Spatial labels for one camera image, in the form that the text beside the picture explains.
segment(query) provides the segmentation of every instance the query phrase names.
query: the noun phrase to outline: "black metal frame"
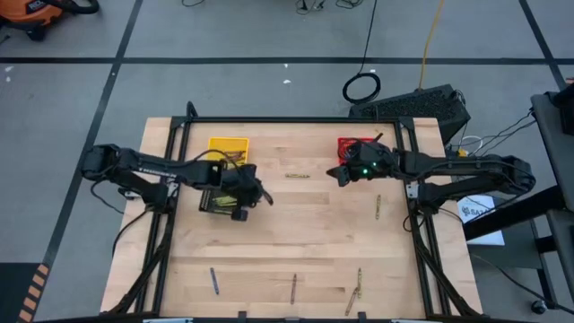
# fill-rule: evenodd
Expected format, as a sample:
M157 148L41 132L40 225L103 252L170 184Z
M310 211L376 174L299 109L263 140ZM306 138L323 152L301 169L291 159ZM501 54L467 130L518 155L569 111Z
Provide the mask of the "black metal frame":
M411 145L411 149L415 152L418 152L418 143L416 141L416 135L414 133L413 127L413 119L412 118L383 118L383 119L364 119L364 118L300 118L300 117L290 117L290 118L278 118L278 117L198 117L197 113L190 103L187 104L187 115L184 117L172 117L170 122L170 133L168 136L168 142L165 150L165 158L171 158L174 152L174 145L175 145L175 138L178 133L178 129L183 127L183 134L182 140L179 147L178 152L178 160L184 161L187 154L187 143L189 140L189 133L190 128L193 123L368 123L368 124L376 124L376 123L387 123L392 124L395 129L396 135L396 147L399 149L404 149L404 139L401 132L401 127L405 127L407 129L409 135L409 142ZM173 233L173 227L175 223L175 216L177 212L177 203L178 203L178 195L174 196L175 199L175 208L172 212L167 214L167 223L166 223L166 231L164 235L168 235L168 245L166 246L166 252L160 262L160 267L158 271L157 277L157 284L153 294L153 304L152 304L152 313L160 313L161 310L161 300L163 296L163 289L165 285L165 279L167 274L167 265L169 262L170 257L170 244L171 238ZM415 211L413 210L413 205L407 203L408 214L411 220L412 226L412 235L413 235L413 243L415 242L415 237L421 234L420 228L418 225L418 220ZM145 251L145 259L143 262L143 266L146 267L150 264L152 254L155 250L155 245L157 242L157 237L159 234L160 229L160 214L154 214L152 218L152 225L150 227L150 234L147 241L147 247ZM430 252L434 258L434 260L441 266L440 264L440 255L439 255L439 245L436 238L436 232L434 231L434 224L431 217L425 219L425 229L428 234L428 243L430 247ZM422 261L422 258L419 255L416 255L416 262L417 268L419 273L419 279L421 284L421 293L422 293L422 303L424 307L424 312L426 317L430 317L434 315L433 307L432 307L432 297L431 297L431 289L429 287L429 281L427 276L427 268ZM441 288L439 284L438 291L439 291L439 300L440 300L440 307L442 309L442 315L449 316L450 315L450 307L448 297L445 291ZM145 304L145 297L147 293L147 288L144 287L142 291L139 293L138 297L136 298L135 302L135 312L143 312L144 311L144 304ZM345 321L345 320L320 320L320 321ZM388 321L388 320L369 320L371 321Z

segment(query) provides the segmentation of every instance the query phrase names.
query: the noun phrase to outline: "wooden tabletop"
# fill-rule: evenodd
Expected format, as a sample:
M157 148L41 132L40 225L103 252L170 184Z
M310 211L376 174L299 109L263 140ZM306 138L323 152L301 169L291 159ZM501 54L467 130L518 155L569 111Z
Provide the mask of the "wooden tabletop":
M169 124L169 118L149 118L140 151L163 156ZM257 177L275 203L262 201L249 209L246 223L239 223L229 216L200 213L201 192L182 187L161 315L234 318L246 310L250 318L345 318L360 268L362 296L349 318L356 318L358 311L370 319L424 318L412 235L402 227L407 216L403 182L364 180L339 188L325 174L337 165L337 137L374 137L379 132L382 144L396 146L394 128L385 124L193 124L188 160L204 151L212 136L247 137L248 162L257 165ZM421 152L444 155L436 119L416 119L415 132ZM406 133L404 141L408 143ZM310 178L287 179L287 172ZM444 184L450 179L428 181ZM454 202L444 207L457 213ZM140 201L127 202L122 225L143 209ZM144 217L119 241L102 310L113 307L140 274L151 219ZM444 272L480 311L461 223L445 214L434 219ZM219 295L213 290L210 267ZM151 308L155 282L153 277L146 309ZM436 288L433 306L439 312Z

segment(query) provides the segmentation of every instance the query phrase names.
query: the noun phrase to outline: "black cable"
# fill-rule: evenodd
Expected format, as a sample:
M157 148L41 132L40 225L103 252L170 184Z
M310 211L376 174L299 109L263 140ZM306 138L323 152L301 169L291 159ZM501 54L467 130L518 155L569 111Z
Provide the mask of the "black cable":
M185 7L192 7L192 6L196 6L198 4L202 4L205 0L199 0L197 2L195 2L194 4L186 4L186 0L181 0L181 5L185 6Z
M484 258L482 258L482 257L480 257L480 256L477 256L477 255L475 255L475 254L472 254L472 253L471 253L470 255L471 255L472 257L477 258L477 259L481 260L482 262L484 262L484 263L486 263L486 264L488 264L488 265L490 265L490 266L493 266L494 268L498 269L498 271L500 271L501 274L503 274L505 277L507 277L513 284L515 284L516 286L518 286L518 287L519 287L520 289L522 289L523 291L526 291L526 292L531 293L532 295L534 295L534 296L537 297L538 299L540 299L540 300L542 300L542 301L545 301L546 303L548 303L549 305L551 305L551 307L554 307L554 308L559 309L559 310L563 310L563 311L565 311L565 312L567 312L567 313L569 313L569 314L571 314L571 315L574 315L574 310L569 309L569 308L567 308L567 307L565 307L565 306L562 306L562 305L560 305L559 303L557 303L557 302L555 302L555 301L551 301L551 300L546 299L544 296L542 296L542 295L539 294L538 292L535 292L535 291L531 290L530 288L524 286L523 284L519 283L516 279L514 279L511 275L509 275L506 271L504 271L504 269L500 268L499 266L496 266L496 265L494 265L492 262L490 262L490 261L488 261L488 260L486 260L486 259L484 259Z
M527 123L527 124L525 124L525 125L519 127L518 129L516 129L514 132L512 132L512 134L506 135L506 136L507 136L506 138L500 140L500 141L499 141L498 143L496 143L494 146L492 146L491 148L487 149L487 150L482 154L482 156L484 156L484 155L485 155L487 152L489 152L490 150L496 148L499 144L504 143L505 140L509 139L512 135L514 135L514 134L515 134L516 132L518 132L519 130L526 129L526 128L532 126L534 123L536 123L536 121L532 121L532 122L530 122L530 123Z
M313 1L313 4L311 5L310 9L307 7L307 3L305 3L305 0L297 0L295 1L295 13L298 13L300 15L306 15L312 11L321 11L324 9L323 3L326 0L321 0L321 2L315 6L315 4L317 4L317 0Z
M532 115L532 113L533 113L532 111L528 111L528 113L527 113L524 117L520 118L514 125L512 125L512 126L510 126L510 127L507 127L506 129L500 131L500 132L499 132L496 136L494 136L488 143L484 144L482 147L480 147L479 149L477 149L474 153L469 154L469 157L470 157L471 155L473 155L473 154L477 154L481 149L483 149L484 147L486 147L487 145L489 145L492 141L494 141L494 140L495 140L496 138L498 138L499 136L505 136L505 135L503 135L502 133L504 133L504 132L506 132L506 131L509 131L512 127L517 126L520 122L522 122L522 120L524 120L524 119L530 117L530 115ZM512 132L512 133L510 133L510 134L506 134L506 135L514 135L515 133L516 133L516 131L515 131L515 132Z
M446 212L447 215L449 215L449 216L451 216L451 217L454 217L455 219L457 219L457 220L459 220L461 223L463 223L463 219L461 219L460 216L458 216L458 214L456 214L456 213L454 213L454 212L452 212L452 211L449 211L449 210L447 210L446 208L442 208L442 207L439 207L439 210Z
M0 45L4 44L5 41L9 40L12 36L10 35L4 35L4 37L2 38L2 40L0 40Z
M420 233L414 237L414 250L417 255L421 257L430 271L434 274L437 283L440 284L440 286L447 293L447 296L455 305L455 308L458 310L461 316L481 316L480 313L473 310L468 305L465 299L457 292L455 286L453 286L453 284L448 280L448 277L445 276L444 272L440 269L439 265L436 263L433 256L429 252L429 249L424 245Z
M170 196L169 196L169 198L174 197L174 196L176 195L176 193L179 192L179 188L180 188L180 185L178 185L174 190L172 190L172 191L171 191L171 194L170 194ZM124 231L125 231L127 228L129 228L130 225L136 223L139 219L141 219L142 217L144 217L144 215L147 214L148 212L150 212L151 210L152 210L151 208L150 208L150 209L146 208L145 210L143 210L143 212L142 212L141 214L137 215L132 221L130 221L129 223L127 223L126 226L124 226L124 227L122 228L122 230L120 230L120 231L117 233L117 236L116 236L116 238L114 239L114 244L113 244L112 249L111 249L111 255L112 255L112 257L114 256L114 253L116 252L116 245L117 245L117 242L119 241L119 237L121 237L122 233L124 233Z
M363 0L337 0L337 2L335 2L335 5L338 6L339 8L343 8L343 9L353 9L356 6L361 5L363 2Z
M475 204L477 204L477 205L480 205L480 206L484 207L484 208L487 209L487 210L491 209L489 206L486 206L486 205L484 205L484 204L482 204L482 203L480 203L480 202L478 202L478 201L474 201L472 198L470 198L470 197L468 197L468 196L465 196L465 197L466 197L468 200L470 200L471 202L473 202L473 203L475 203Z
M94 190L101 182L103 181L103 179L98 180L93 182L93 184L91 184L90 187L90 193L96 197L97 199L99 199L101 201L101 203L103 203L105 206L109 207L110 209L118 212L119 214L123 214L123 212L121 212L119 209L117 209L115 206L111 205L110 203L108 203L108 201L106 201L103 197L99 196L96 191Z
M373 10L372 10L372 13L370 15L369 34L367 36L367 43L365 44L365 52L362 55L361 68L359 69L359 73L357 73L355 76L353 76L343 86L343 97L345 100L347 100L348 102L350 102L352 104L362 104L362 103L372 101L375 98L377 98L378 93L380 92L380 78L378 78L378 76L374 73L362 73L362 68L365 66L365 60L367 59L367 51L369 50L370 33L373 29L373 22L375 21L375 12L377 10L377 1L378 0L375 0L375 4L373 5ZM375 81L375 84L376 84L375 85L375 91L373 91L373 93L369 94L368 96L366 96L362 99L352 99L351 97L349 97L349 95L347 93L349 91L349 85L351 85L351 83L355 82L356 80L358 80L362 77L369 77Z
M257 186L257 188L259 189L259 191L261 192L261 194L263 195L263 197L265 198L267 203L269 203L269 205L273 205L273 203L274 203L273 198L271 197L271 195L269 193L267 193L267 191L263 188L261 183L259 183L255 178L253 178L251 176L247 176L245 174L245 172L240 171L240 168L237 165L237 163L227 153L224 153L221 150L217 150L217 149L208 149L208 150L198 154L193 160L191 160L191 162L197 162L197 160L200 157L202 157L208 153L219 153L219 154L221 154L227 162L230 162L235 167L235 169L237 170L238 173L241 174L241 176L246 177L248 179L251 179L251 181Z
M458 147L460 147L463 144L463 138L465 137L467 127L468 127L468 121L466 121L465 127L463 128L463 134L460 136L460 140L458 141Z
M512 127L514 127L514 126L516 126L517 124L519 124L520 121L524 120L525 118L528 118L531 114L532 114L532 111L529 111L528 114L526 114L526 116L524 116L524 117L522 117L521 119L519 119L519 120L518 120L516 123L514 123L512 126L505 128L504 130L500 131L497 135L486 135L486 136L483 137L483 140L486 139L486 138L496 139L496 138L498 138L498 137L506 136L506 135L503 135L502 133L504 133L504 132L506 132L506 131L509 131ZM472 141L472 142L466 143L466 144L453 144L452 146L453 146L453 147L464 147L464 146L468 146L468 145L470 145L470 144L476 144L476 143L480 143L480 142L481 142L481 140L475 140L475 141Z
M411 215L407 215L407 216L405 217L405 219L403 220L403 230L405 230L405 231L407 231L407 232L413 232L413 230L411 230L411 229L406 229L406 220L408 220L410 217L411 217ZM419 223L419 229L421 229L421 227L422 227L422 225L425 223L425 221L426 221L426 218L423 217L422 220L421 220L421 222Z
M460 90L454 90L450 95L456 95L456 99L459 100L465 107L466 107L466 98L465 95Z
M130 225L136 223L139 219L141 219L142 217L144 217L144 215L147 214L149 211L150 211L150 210L148 210L148 209L143 210L143 212L142 212L141 214L137 215L132 221L130 221L129 223L127 223L127 224L122 228L122 230L120 230L120 231L117 233L116 238L114 239L114 244L112 245L112 248L111 248L111 256L112 256L112 257L114 257L114 253L116 253L116 245L117 245L117 242L119 241L119 238L122 236L122 233L124 233L124 231L127 230L127 228L130 227Z
M509 205L509 204L511 204L512 202L516 201L519 197L521 197L521 196L523 196L523 195L524 195L524 194L516 195L516 196L512 197L511 199L508 199L508 200L506 200L506 201L500 203L499 205L496 205L496 206L494 206L494 207L488 208L488 209L487 209L486 211L484 211L482 214L476 216L476 217L473 218L473 219L468 220L468 222L466 222L466 223L471 223L471 222L473 222L473 221L476 221L476 220L478 220L478 219L484 217L485 215L489 214L491 211L496 210L497 208L500 210L500 209L503 208L504 206Z

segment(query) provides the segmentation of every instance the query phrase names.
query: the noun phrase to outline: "black box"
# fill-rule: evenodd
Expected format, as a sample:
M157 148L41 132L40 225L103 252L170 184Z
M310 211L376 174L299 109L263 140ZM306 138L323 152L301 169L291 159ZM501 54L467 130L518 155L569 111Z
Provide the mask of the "black box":
M465 104L450 84L351 107L349 118L436 118L443 144L470 120Z

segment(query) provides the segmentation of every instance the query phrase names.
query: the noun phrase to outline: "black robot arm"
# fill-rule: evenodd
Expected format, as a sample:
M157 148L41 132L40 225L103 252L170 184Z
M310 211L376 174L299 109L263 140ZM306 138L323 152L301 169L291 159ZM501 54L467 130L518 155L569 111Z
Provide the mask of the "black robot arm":
M242 216L234 219L247 219L242 206L255 207L264 196L272 204L273 199L255 177L257 166L246 164L237 169L227 170L226 161L170 161L160 157L136 152L133 149L119 148L114 144L93 146L83 160L82 175L88 180L101 182L108 180L118 184L124 191L134 192L142 197L148 209L155 212L168 212L170 187L162 183L151 183L134 174L135 171L164 176L174 183L181 183L199 190L220 190L235 197L237 212Z
M470 179L436 185L419 183L407 186L407 197L422 210L438 212L446 200L499 191L518 195L530 191L535 178L530 165L514 156L430 157L394 149L376 141L356 140L345 152L345 163L327 171L343 187L359 179L395 178L418 181L435 175L472 176Z

